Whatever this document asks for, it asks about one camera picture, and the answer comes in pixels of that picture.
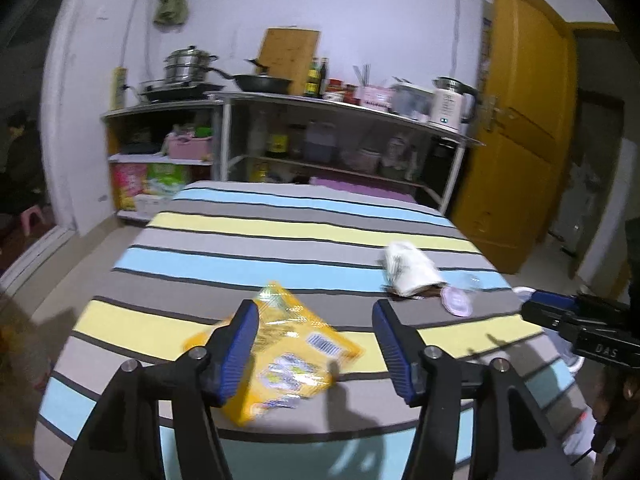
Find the right hand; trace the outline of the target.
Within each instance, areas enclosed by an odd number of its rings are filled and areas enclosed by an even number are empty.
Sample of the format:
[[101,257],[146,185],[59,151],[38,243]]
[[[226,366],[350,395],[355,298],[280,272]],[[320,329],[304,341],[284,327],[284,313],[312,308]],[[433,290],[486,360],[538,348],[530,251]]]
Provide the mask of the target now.
[[592,402],[597,424],[612,437],[629,438],[639,433],[639,372],[602,368]]

